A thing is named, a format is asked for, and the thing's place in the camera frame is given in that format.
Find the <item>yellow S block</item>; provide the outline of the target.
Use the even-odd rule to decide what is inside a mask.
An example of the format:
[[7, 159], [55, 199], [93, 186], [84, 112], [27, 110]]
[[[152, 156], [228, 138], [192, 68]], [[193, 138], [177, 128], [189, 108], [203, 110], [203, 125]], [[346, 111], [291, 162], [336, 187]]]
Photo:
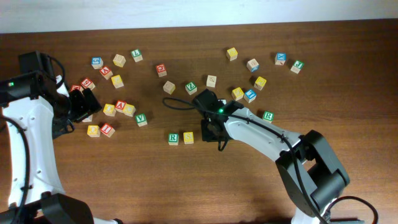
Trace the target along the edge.
[[194, 143], [193, 132], [184, 132], [183, 133], [183, 141], [184, 141], [184, 144], [193, 144]]

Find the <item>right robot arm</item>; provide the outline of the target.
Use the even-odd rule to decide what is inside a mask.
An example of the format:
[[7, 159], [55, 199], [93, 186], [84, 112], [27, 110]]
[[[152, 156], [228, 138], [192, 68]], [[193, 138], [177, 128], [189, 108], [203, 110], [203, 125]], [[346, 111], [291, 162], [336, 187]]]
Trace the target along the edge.
[[257, 117], [237, 101], [223, 103], [206, 89], [192, 103], [202, 114], [202, 139], [223, 151], [241, 141], [275, 162], [289, 198], [296, 206], [292, 223], [325, 223], [325, 209], [350, 183], [328, 141], [317, 131], [299, 134]]

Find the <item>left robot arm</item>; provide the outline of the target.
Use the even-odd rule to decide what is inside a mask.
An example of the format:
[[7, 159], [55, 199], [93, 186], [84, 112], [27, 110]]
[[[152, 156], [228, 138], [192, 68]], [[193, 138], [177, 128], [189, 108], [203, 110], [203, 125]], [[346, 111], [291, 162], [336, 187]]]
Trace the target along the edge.
[[9, 133], [12, 163], [8, 210], [1, 223], [104, 223], [89, 206], [65, 194], [53, 140], [74, 131], [101, 105], [90, 89], [68, 91], [59, 61], [38, 51], [18, 57], [21, 74], [1, 82], [1, 120]]

